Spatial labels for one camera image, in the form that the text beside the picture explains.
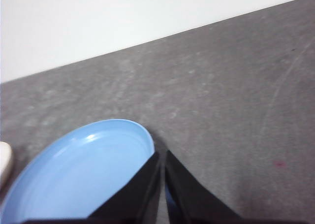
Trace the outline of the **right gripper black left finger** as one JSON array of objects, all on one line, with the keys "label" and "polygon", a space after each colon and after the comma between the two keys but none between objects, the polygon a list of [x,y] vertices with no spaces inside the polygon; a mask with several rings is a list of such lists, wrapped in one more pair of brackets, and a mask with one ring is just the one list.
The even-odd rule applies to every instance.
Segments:
[{"label": "right gripper black left finger", "polygon": [[155,224],[160,194],[160,156],[155,152],[132,179],[82,219],[35,219],[25,224]]}]

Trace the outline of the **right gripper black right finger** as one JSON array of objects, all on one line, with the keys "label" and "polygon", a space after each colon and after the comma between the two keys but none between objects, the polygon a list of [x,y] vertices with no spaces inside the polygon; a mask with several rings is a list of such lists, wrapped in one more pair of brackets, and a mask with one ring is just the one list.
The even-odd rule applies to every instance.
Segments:
[{"label": "right gripper black right finger", "polygon": [[246,221],[203,187],[168,150],[165,197],[172,224],[244,224]]}]

